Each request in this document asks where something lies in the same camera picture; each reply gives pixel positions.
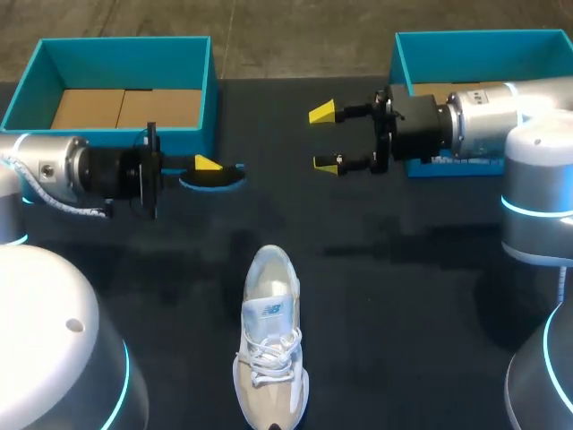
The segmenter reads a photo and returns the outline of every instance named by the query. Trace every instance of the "black mat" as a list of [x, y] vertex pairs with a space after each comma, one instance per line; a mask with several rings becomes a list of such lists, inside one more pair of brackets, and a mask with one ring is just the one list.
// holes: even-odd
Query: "black mat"
[[112, 221], [26, 207], [30, 242], [105, 298], [145, 374], [150, 430], [245, 427], [231, 364], [244, 275], [269, 243], [302, 283], [304, 428], [509, 429], [506, 368], [547, 316], [557, 272], [501, 251], [499, 178], [312, 170], [314, 154], [370, 149], [372, 128], [311, 128], [308, 110], [381, 84], [222, 82], [220, 157], [243, 162], [249, 181], [231, 194], [165, 193], [156, 222], [125, 207]]

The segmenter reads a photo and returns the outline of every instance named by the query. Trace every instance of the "new balance logo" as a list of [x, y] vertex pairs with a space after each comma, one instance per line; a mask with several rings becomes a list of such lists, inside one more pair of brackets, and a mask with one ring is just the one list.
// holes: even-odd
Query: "new balance logo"
[[282, 305], [268, 305], [262, 310], [262, 316], [272, 316], [280, 312]]

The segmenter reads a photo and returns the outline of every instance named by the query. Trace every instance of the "shoelace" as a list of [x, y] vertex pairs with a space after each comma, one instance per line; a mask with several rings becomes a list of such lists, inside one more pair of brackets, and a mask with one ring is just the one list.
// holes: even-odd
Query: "shoelace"
[[257, 343], [246, 332], [243, 335], [251, 352], [248, 355], [238, 354], [238, 356], [251, 367], [251, 379], [255, 386], [260, 383], [282, 383], [293, 379], [295, 372], [291, 368], [293, 365], [291, 356], [303, 339], [299, 328], [292, 331], [291, 340], [281, 336], [278, 348], [268, 346], [269, 339]]

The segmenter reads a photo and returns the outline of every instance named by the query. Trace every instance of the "teal box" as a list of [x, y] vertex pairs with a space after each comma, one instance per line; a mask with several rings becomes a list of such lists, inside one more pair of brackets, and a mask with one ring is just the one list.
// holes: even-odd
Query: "teal box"
[[201, 90], [197, 127], [160, 127], [158, 135], [168, 155], [213, 154], [218, 83], [209, 37], [42, 39], [0, 131], [78, 135], [107, 147], [141, 136], [141, 128], [50, 130], [66, 89]]
[[[414, 95], [416, 83], [512, 82], [573, 75], [573, 45], [563, 30], [402, 32], [396, 34], [390, 82]], [[406, 164], [409, 176], [490, 176], [503, 160], [454, 160], [444, 151], [432, 164]]]

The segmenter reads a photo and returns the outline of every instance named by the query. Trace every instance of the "shoe sole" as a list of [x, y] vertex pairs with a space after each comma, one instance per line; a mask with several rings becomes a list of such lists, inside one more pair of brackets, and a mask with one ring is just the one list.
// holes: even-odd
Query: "shoe sole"
[[[235, 357], [235, 361], [233, 361], [233, 385], [235, 386], [236, 397], [238, 399], [240, 399], [240, 397], [239, 397], [238, 369], [239, 369], [239, 357]], [[301, 419], [303, 419], [304, 412], [306, 411], [306, 404], [308, 403], [309, 391], [310, 391], [310, 381], [309, 381], [308, 373], [306, 372], [306, 370], [303, 369], [303, 408], [301, 409], [301, 415], [296, 420], [296, 423], [293, 426], [293, 429], [295, 429], [296, 426], [298, 426], [300, 424]], [[245, 421], [247, 422], [247, 424], [249, 426], [251, 426], [251, 428], [256, 430], [256, 427], [251, 424], [251, 422], [249, 421], [247, 416], [244, 414], [243, 408], [241, 408], [241, 412], [243, 412], [243, 417], [244, 417]]]

